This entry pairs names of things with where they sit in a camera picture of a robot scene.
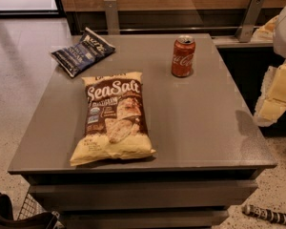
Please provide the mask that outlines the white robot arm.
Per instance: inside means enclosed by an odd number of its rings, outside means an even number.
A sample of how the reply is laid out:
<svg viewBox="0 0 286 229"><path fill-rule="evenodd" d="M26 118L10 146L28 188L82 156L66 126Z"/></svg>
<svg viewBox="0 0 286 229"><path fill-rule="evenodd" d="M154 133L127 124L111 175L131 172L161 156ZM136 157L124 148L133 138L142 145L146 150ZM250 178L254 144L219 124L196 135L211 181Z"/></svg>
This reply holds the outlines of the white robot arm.
<svg viewBox="0 0 286 229"><path fill-rule="evenodd" d="M286 111L286 6L254 32L254 39L272 39L275 54L284 58L277 68L268 67L262 80L261 96L255 104L255 123L259 127L269 127Z"/></svg>

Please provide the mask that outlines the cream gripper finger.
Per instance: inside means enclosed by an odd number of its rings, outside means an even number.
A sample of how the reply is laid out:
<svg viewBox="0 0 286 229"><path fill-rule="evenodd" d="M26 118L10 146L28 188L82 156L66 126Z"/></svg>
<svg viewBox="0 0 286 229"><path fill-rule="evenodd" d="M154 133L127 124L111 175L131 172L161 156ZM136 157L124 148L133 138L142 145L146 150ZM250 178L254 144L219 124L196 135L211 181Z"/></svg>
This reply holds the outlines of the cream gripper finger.
<svg viewBox="0 0 286 229"><path fill-rule="evenodd" d="M254 121L259 127L269 127L286 112L286 60L277 68L268 68L260 92L255 104Z"/></svg>
<svg viewBox="0 0 286 229"><path fill-rule="evenodd" d="M263 40L272 40L273 39L273 34L274 30L276 27L276 20L278 16L273 17L270 19L268 22L266 22L263 26L258 28L254 34L253 38L254 39L263 39Z"/></svg>

